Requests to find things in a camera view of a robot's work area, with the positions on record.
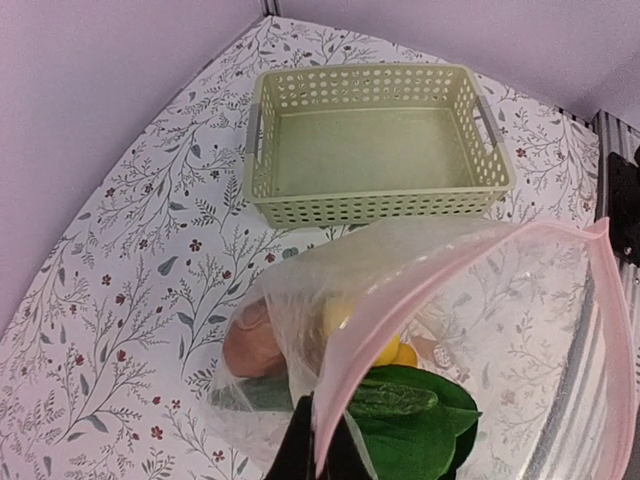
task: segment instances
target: yellow fruit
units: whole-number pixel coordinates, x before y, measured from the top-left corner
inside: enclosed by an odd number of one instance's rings
[[[330,298],[324,305],[323,330],[328,337],[338,328],[344,328],[353,315],[353,305],[344,299]]]
[[[398,347],[400,346],[400,335],[396,335],[389,342],[389,344],[384,348],[376,363],[373,364],[374,367],[384,367],[385,365],[389,365],[393,362],[393,359],[398,355]]]
[[[324,334],[328,337],[337,328],[344,328],[353,315],[353,303],[344,299],[330,298],[324,305],[323,325]],[[398,354],[400,335],[393,337],[382,351],[374,367],[389,365]]]
[[[405,367],[418,368],[418,354],[408,343],[398,346],[398,353],[391,361],[391,365],[403,365]]]

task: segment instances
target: lavender wall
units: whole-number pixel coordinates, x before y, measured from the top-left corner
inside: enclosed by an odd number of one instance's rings
[[[48,251],[258,0],[0,0],[0,331]]]
[[[280,0],[280,4],[285,16],[412,46],[465,63],[586,119],[602,107],[640,128],[640,105],[629,98],[640,95],[637,0]]]

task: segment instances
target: light green basket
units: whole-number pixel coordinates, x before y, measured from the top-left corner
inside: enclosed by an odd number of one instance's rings
[[[480,86],[458,65],[266,73],[247,135],[244,194],[276,228],[477,216],[515,182]]]

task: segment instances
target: white patterned surface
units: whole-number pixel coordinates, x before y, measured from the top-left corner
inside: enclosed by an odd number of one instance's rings
[[[245,203],[253,85],[270,69],[378,61],[439,60],[266,19],[145,129],[57,243],[2,340],[1,479],[260,477],[204,431],[199,399],[225,321],[270,263],[349,229],[272,231]],[[517,172],[490,217],[589,224],[597,137],[512,88],[480,82]]]

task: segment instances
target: spinach leaf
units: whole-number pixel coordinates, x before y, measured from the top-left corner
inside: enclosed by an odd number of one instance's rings
[[[404,416],[400,411],[396,412],[396,416],[387,415],[385,412],[392,407],[381,409],[384,414],[380,415],[376,415],[374,408],[359,412],[362,415],[354,414],[354,411],[358,412],[362,403],[366,403],[366,399],[360,397],[360,394],[364,396],[371,393],[373,387],[380,389],[383,384],[428,392],[428,396],[423,399],[428,407],[423,406],[421,411]],[[435,406],[431,400],[433,394],[438,401]],[[381,480],[454,480],[456,470],[471,453],[480,417],[475,401],[459,385],[439,375],[400,365],[371,369],[356,392],[349,411],[360,427]],[[384,428],[380,428],[380,422],[384,422]],[[454,446],[449,452],[452,456],[447,456],[443,453],[447,448],[446,440],[443,439],[451,436]],[[439,453],[434,460],[429,452]],[[425,466],[419,460],[423,457],[428,458],[426,461],[435,463]]]
[[[454,407],[445,407],[445,409],[447,410],[449,425],[456,437],[469,430],[480,418],[480,412],[475,410],[463,410]]]
[[[393,417],[354,417],[380,480],[435,480],[454,458],[456,439],[447,411]]]
[[[438,397],[430,390],[365,378],[349,405],[357,417],[409,415],[430,410]]]
[[[402,365],[388,365],[372,368],[366,380],[400,383],[414,388],[431,390],[438,396],[438,401],[447,407],[464,410],[478,410],[471,395],[459,385],[435,373]]]

